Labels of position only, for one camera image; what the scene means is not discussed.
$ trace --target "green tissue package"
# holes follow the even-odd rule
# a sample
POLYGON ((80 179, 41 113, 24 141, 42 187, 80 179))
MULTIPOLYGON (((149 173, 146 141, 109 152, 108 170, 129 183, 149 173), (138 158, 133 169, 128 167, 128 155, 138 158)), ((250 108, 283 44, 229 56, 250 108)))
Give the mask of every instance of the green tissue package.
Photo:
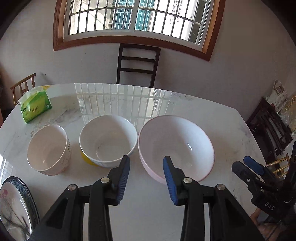
POLYGON ((46 90, 42 87, 34 87, 26 92, 19 99, 19 102, 21 104, 22 116, 26 123, 52 108, 46 90))

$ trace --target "white marble table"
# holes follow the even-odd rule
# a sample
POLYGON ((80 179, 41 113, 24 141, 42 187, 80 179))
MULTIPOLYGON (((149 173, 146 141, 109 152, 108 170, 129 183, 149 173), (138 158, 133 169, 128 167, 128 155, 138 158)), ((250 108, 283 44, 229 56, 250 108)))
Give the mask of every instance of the white marble table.
MULTIPOLYGON (((262 153, 240 114, 230 107, 170 91, 115 84, 53 85, 47 91, 53 108, 25 124, 20 105, 0 128, 0 182, 8 176, 21 178, 29 187, 43 217, 63 190, 72 183, 93 184, 109 169, 86 163, 80 153, 79 134, 98 115, 115 114, 130 120, 137 131, 158 115, 178 115, 201 127, 215 151, 215 164, 201 184, 223 183, 248 214, 255 210, 247 186, 231 171, 234 161, 251 156, 265 164, 262 153), (32 136, 48 124, 63 127, 72 146, 69 168, 46 176, 30 168, 27 147, 32 136)), ((122 202, 110 207, 114 240, 179 240, 184 207, 175 207, 165 185, 152 179, 143 168, 137 148, 130 156, 131 170, 122 202)), ((206 240, 209 227, 206 223, 206 240)))

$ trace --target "screw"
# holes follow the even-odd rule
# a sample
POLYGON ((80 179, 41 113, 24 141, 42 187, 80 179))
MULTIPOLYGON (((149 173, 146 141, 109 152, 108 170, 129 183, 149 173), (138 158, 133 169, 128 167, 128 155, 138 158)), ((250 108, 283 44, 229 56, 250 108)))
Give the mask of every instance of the screw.
POLYGON ((222 190, 225 189, 225 186, 224 186, 223 184, 218 184, 216 187, 217 187, 217 189, 220 190, 220 191, 222 191, 222 190))
POLYGON ((108 177, 101 178, 101 183, 108 183, 110 179, 108 177))
POLYGON ((190 177, 186 177, 183 179, 183 182, 185 183, 191 183, 192 182, 192 179, 190 177))
POLYGON ((71 184, 71 185, 68 186, 68 190, 69 191, 73 191, 75 189, 76 189, 76 185, 75 184, 71 184))

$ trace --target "chair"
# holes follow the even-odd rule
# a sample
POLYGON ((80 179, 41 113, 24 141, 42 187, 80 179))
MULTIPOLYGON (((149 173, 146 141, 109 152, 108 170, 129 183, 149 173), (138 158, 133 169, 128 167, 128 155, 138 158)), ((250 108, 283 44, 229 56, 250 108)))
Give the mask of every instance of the chair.
POLYGON ((281 159, 278 159, 278 160, 276 160, 276 161, 274 161, 274 162, 272 162, 272 163, 270 163, 270 164, 267 164, 268 167, 272 167, 272 166, 277 165, 277 164, 278 164, 278 166, 279 166, 279 164, 280 164, 281 162, 283 162, 283 161, 287 161, 287 162, 288 162, 288 165, 283 166, 283 167, 280 167, 280 168, 276 169, 275 171, 272 171, 272 173, 275 174, 275 176, 276 176, 277 178, 281 178, 281 177, 283 177, 284 175, 287 174, 288 171, 284 172, 284 169, 287 168, 287 167, 289 167, 289 165, 290 165, 290 158, 289 158, 289 155, 286 154, 286 157, 281 158, 281 159))
POLYGON ((150 86, 149 87, 153 88, 154 81, 155 81, 155 76, 156 76, 157 65, 158 65, 158 60, 159 60, 159 55, 160 55, 160 48, 157 48, 157 47, 152 47, 152 46, 147 46, 147 45, 139 45, 139 44, 120 44, 120 46, 119 46, 119 55, 118 55, 116 84, 119 84, 120 72, 136 72, 136 73, 151 74, 152 76, 151 76, 150 86), (144 49, 144 50, 155 51, 156 52, 155 59, 122 56, 123 48, 144 49), (121 67, 121 61, 122 60, 150 62, 150 63, 153 63, 153 70, 122 68, 121 67))
POLYGON ((29 91, 28 88, 28 84, 27 84, 27 80, 32 79, 32 88, 35 87, 35 81, 34 81, 34 77, 36 76, 36 73, 24 78, 23 80, 21 80, 20 82, 16 83, 15 85, 13 85, 10 89, 12 90, 12 95, 13 95, 13 101, 15 103, 15 106, 17 105, 17 98, 15 95, 15 88, 17 86, 20 87, 20 96, 22 96, 25 92, 29 91), (25 82, 25 89, 22 89, 22 83, 25 82))

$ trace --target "logo on tissue package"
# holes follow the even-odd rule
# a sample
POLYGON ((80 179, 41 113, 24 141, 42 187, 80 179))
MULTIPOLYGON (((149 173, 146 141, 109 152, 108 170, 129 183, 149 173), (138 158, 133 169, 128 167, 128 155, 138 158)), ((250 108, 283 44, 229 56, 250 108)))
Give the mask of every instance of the logo on tissue package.
POLYGON ((37 111, 38 110, 38 106, 37 107, 35 107, 33 110, 32 110, 32 112, 35 112, 35 111, 37 111))

